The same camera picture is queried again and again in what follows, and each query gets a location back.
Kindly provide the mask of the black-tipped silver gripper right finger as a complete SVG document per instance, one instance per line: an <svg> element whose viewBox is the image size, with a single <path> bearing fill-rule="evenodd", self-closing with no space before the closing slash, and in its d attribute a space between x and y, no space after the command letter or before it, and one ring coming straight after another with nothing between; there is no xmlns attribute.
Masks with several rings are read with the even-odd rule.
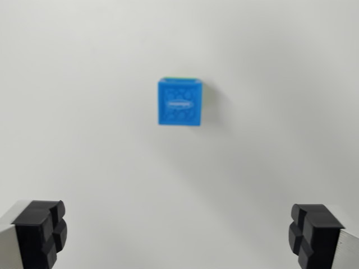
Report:
<svg viewBox="0 0 359 269"><path fill-rule="evenodd" d="M358 235L325 205L294 204L291 218L288 241L301 268L358 268Z"/></svg>

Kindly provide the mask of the black-tipped silver gripper left finger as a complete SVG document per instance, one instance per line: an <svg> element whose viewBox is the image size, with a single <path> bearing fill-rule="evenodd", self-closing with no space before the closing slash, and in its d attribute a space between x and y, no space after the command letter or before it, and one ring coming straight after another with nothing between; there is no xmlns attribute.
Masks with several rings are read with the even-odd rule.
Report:
<svg viewBox="0 0 359 269"><path fill-rule="evenodd" d="M63 201L19 200L1 216L1 268L53 268L67 240Z"/></svg>

